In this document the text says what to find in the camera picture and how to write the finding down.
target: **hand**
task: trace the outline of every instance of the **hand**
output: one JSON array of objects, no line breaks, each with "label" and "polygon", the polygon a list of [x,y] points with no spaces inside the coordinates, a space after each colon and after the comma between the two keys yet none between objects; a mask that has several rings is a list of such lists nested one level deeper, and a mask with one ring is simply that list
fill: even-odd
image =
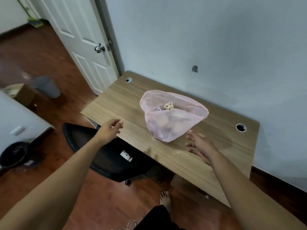
[{"label": "hand", "polygon": [[117,134],[120,133],[120,128],[123,128],[123,121],[120,119],[111,119],[99,128],[94,138],[101,146],[104,146],[117,138]]},{"label": "hand", "polygon": [[192,130],[187,132],[186,138],[194,143],[186,143],[185,145],[196,149],[189,148],[188,152],[200,156],[203,162],[210,165],[210,160],[212,159],[213,155],[219,152],[212,141],[205,135]]}]

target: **cardboard box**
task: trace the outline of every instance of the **cardboard box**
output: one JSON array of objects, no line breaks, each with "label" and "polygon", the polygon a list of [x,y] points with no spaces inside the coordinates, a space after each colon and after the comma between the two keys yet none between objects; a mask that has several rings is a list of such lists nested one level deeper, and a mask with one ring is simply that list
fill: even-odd
[{"label": "cardboard box", "polygon": [[8,85],[3,91],[24,106],[29,106],[35,96],[35,91],[26,84]]}]

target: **black pants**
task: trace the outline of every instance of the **black pants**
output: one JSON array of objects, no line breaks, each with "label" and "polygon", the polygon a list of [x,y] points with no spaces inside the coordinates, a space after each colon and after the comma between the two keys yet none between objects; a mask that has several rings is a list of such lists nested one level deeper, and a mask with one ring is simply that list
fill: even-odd
[{"label": "black pants", "polygon": [[135,227],[134,230],[179,230],[177,224],[171,221],[171,216],[163,205],[155,206],[152,210],[144,217],[144,219]]}]

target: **chair backrest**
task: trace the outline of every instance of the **chair backrest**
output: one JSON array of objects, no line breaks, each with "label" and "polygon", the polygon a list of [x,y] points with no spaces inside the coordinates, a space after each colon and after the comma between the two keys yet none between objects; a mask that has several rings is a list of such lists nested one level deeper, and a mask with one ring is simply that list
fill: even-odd
[{"label": "chair backrest", "polygon": [[[63,123],[63,131],[69,146],[74,152],[77,152],[93,138],[98,130]],[[124,150],[132,157],[131,162],[120,155]],[[157,162],[151,157],[117,137],[98,150],[91,163],[91,169],[111,180],[122,182],[145,174],[155,164]]]}]

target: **green broom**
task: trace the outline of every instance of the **green broom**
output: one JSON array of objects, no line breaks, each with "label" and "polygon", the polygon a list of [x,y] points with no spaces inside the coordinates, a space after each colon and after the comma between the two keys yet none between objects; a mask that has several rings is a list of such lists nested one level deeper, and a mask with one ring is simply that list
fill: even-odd
[{"label": "green broom", "polygon": [[44,24],[36,19],[36,18],[33,18],[29,15],[28,11],[26,10],[26,8],[21,4],[20,0],[17,0],[19,2],[19,4],[21,5],[21,7],[24,9],[24,11],[27,13],[27,15],[29,16],[28,17],[28,23],[30,23],[32,26],[36,27],[36,28],[39,28],[41,26],[43,26]]}]

